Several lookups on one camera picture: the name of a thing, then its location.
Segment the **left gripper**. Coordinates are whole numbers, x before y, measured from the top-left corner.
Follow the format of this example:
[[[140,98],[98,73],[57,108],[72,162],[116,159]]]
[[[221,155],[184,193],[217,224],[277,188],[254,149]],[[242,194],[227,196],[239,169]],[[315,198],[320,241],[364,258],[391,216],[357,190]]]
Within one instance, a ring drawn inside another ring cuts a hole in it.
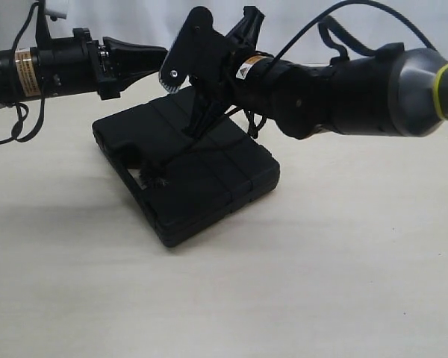
[[[87,28],[75,28],[71,37],[61,38],[37,30],[35,40],[34,66],[40,93],[46,98],[88,92],[97,92],[102,100],[119,98],[132,84],[156,73],[168,53],[160,46],[112,37],[99,42]]]

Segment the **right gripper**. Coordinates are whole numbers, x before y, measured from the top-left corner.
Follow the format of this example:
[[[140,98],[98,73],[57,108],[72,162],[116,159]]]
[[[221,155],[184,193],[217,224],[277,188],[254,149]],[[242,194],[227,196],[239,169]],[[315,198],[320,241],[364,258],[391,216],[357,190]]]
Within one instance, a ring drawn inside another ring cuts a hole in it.
[[[193,66],[195,95],[183,133],[201,139],[213,129],[225,112],[234,92],[235,73],[254,54],[265,15],[256,6],[245,6],[243,17],[226,34],[212,35]]]

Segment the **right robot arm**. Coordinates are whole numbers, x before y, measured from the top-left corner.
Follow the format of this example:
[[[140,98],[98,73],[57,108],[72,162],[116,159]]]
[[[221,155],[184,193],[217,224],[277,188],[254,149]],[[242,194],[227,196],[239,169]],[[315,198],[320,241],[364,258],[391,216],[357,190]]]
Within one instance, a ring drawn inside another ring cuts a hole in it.
[[[196,142],[237,111],[252,138],[267,121],[294,139],[325,132],[424,137],[448,122],[448,59],[429,41],[369,48],[325,10],[311,25],[336,55],[310,66],[258,50],[263,20],[247,6],[222,34],[208,8],[193,8],[160,63],[167,94],[95,123],[95,131],[119,140]]]

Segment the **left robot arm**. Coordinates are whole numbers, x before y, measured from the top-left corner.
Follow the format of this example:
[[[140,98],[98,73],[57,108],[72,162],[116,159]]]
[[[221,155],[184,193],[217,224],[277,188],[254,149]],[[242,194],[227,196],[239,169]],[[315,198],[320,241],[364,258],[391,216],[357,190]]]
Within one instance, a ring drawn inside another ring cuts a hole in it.
[[[96,92],[119,98],[140,79],[159,71],[167,49],[104,37],[87,28],[36,47],[0,51],[0,105]]]

